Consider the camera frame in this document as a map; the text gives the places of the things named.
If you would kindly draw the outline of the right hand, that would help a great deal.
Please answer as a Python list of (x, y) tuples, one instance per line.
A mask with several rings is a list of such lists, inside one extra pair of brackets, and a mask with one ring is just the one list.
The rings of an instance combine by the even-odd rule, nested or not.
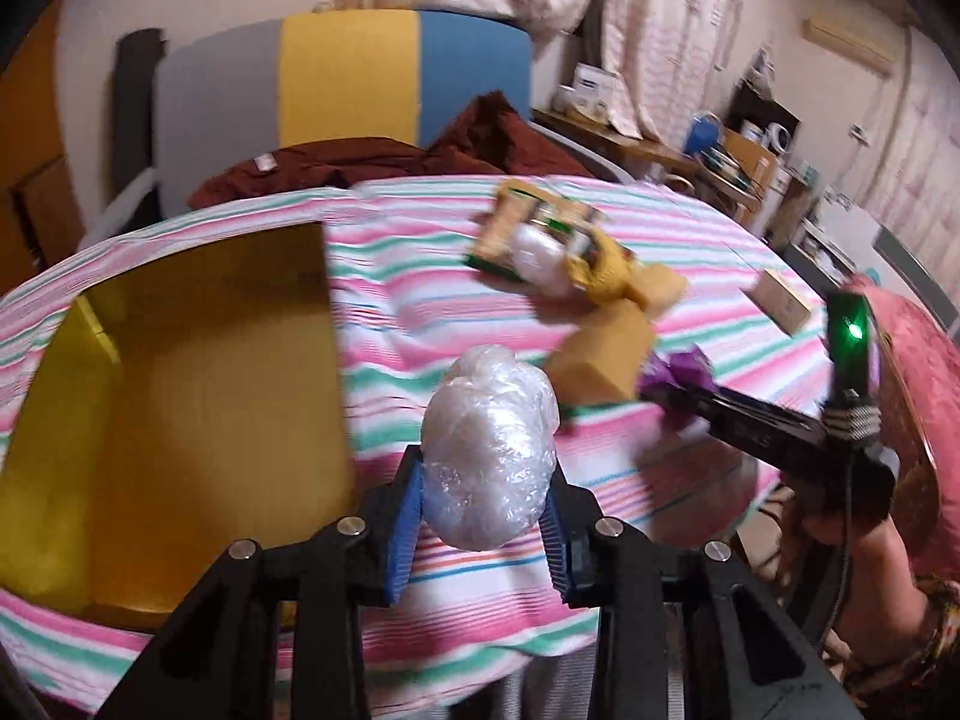
[(850, 536), (850, 593), (835, 631), (866, 667), (921, 650), (937, 628), (931, 600), (911, 572), (907, 548), (890, 517)]

